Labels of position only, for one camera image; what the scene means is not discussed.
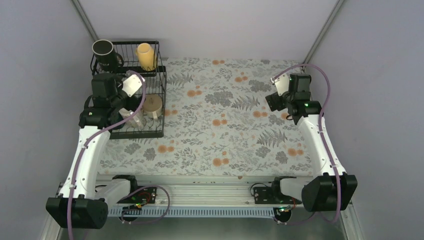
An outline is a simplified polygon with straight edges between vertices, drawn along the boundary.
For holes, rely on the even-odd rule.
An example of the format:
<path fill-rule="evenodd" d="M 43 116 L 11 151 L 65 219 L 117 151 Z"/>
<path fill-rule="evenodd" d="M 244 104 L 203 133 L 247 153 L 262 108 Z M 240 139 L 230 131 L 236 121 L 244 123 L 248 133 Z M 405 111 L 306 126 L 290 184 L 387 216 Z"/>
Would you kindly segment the floral white mug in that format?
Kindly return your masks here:
<path fill-rule="evenodd" d="M 127 110 L 125 108 L 122 108 L 118 112 L 124 119 L 129 118 L 129 120 L 125 123 L 129 127 L 141 130 L 145 126 L 145 120 L 143 117 L 142 110 L 140 110 L 137 114 L 135 114 L 132 110 Z"/>

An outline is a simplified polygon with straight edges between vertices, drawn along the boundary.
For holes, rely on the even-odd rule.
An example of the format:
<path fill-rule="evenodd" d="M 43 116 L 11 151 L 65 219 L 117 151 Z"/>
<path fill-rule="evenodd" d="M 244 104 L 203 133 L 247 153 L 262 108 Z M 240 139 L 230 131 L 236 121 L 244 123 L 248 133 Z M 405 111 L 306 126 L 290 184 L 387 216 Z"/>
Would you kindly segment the beige mug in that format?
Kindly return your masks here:
<path fill-rule="evenodd" d="M 147 94 L 142 109 L 146 116 L 158 120 L 162 115 L 163 100 L 157 94 Z"/>

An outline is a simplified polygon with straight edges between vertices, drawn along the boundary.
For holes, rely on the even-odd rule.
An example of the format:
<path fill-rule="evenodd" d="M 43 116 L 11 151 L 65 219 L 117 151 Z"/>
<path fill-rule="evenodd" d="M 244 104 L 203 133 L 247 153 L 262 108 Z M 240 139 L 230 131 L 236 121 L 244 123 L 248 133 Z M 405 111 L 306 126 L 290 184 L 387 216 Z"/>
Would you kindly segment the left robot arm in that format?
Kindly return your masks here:
<path fill-rule="evenodd" d="M 123 108 L 132 110 L 132 117 L 141 109 L 146 80 L 138 73 L 127 72 L 123 78 L 113 73 L 93 76 L 90 95 L 79 116 L 78 144 L 68 176 L 57 196 L 46 202 L 46 210 L 62 228 L 101 229 L 109 209 L 121 199 L 131 203 L 139 197 L 139 188 L 132 180 L 116 178 L 96 191 L 100 158 L 111 137 L 112 129 L 123 125 Z"/>

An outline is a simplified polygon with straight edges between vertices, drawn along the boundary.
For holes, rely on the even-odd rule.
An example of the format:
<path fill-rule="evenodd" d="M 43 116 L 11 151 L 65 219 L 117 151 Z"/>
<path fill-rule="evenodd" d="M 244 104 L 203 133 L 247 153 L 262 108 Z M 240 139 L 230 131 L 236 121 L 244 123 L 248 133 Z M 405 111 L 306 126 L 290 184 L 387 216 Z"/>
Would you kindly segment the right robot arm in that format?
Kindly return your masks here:
<path fill-rule="evenodd" d="M 277 177 L 271 198 L 278 204 L 289 197 L 303 203 L 308 212 L 344 211 L 358 186 L 355 175 L 347 174 L 329 139 L 321 104 L 311 99 L 308 74 L 271 78 L 276 92 L 266 96 L 271 111 L 287 110 L 299 129 L 312 161 L 312 177 Z"/>

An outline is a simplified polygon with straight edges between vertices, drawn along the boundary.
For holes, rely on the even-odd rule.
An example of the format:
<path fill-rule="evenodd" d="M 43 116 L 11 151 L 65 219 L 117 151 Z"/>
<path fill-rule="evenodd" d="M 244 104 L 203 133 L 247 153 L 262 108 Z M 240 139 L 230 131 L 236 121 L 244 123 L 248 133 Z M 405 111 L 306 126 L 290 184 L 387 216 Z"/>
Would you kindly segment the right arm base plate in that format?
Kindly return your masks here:
<path fill-rule="evenodd" d="M 290 205 L 296 203 L 301 205 L 302 202 L 296 198 L 284 195 L 277 188 L 269 186 L 254 186 L 253 197 L 256 205 Z"/>

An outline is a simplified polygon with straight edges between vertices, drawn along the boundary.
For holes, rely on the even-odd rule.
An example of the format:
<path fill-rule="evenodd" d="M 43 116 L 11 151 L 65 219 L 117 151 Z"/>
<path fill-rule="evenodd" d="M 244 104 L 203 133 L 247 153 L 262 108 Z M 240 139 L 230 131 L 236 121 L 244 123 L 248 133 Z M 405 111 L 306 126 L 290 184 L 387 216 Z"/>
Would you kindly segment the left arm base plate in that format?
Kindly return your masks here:
<path fill-rule="evenodd" d="M 120 200 L 119 204 L 131 204 L 131 205 L 146 205 L 154 204 L 156 201 L 157 188 L 147 187 L 143 190 L 136 192 L 135 194 Z"/>

